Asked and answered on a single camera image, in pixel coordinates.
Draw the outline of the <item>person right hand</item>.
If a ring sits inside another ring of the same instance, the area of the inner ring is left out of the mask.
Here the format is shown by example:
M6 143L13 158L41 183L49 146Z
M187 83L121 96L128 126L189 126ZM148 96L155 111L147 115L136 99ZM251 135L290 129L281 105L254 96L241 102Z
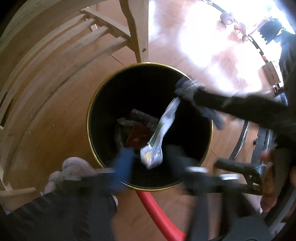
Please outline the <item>person right hand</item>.
M274 150L270 149L261 153L260 160L266 165L267 170L262 179L262 197L260 207L263 212L269 212L277 203L278 195L275 190L275 174L273 171Z

